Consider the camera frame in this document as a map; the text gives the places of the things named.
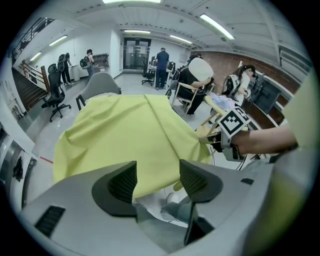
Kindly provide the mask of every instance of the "yellow cloth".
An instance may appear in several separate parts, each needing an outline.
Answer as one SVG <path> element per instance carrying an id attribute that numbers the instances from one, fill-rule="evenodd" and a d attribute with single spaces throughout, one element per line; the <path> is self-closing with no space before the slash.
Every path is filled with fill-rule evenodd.
<path id="1" fill-rule="evenodd" d="M 313 69 L 303 81 L 294 98 L 282 111 L 301 148 L 320 146 L 319 99 L 319 80 L 316 71 Z"/>
<path id="2" fill-rule="evenodd" d="M 91 98 L 55 147 L 54 182 L 127 161 L 137 161 L 133 197 L 179 181 L 179 159 L 209 163 L 199 136 L 162 95 Z"/>

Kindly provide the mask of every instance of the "staircase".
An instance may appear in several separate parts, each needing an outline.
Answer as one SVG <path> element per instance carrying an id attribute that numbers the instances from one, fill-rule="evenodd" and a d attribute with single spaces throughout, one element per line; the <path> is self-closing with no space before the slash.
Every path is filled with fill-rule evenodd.
<path id="1" fill-rule="evenodd" d="M 52 18 L 39 18 L 24 34 L 21 40 L 18 42 L 14 50 L 12 51 L 12 65 L 15 64 L 17 58 L 22 51 L 27 47 L 31 40 L 46 26 L 48 26 L 54 19 Z"/>
<path id="2" fill-rule="evenodd" d="M 48 95 L 48 92 L 34 82 L 26 78 L 23 74 L 12 68 L 13 80 L 20 99 L 28 112 L 43 96 Z"/>

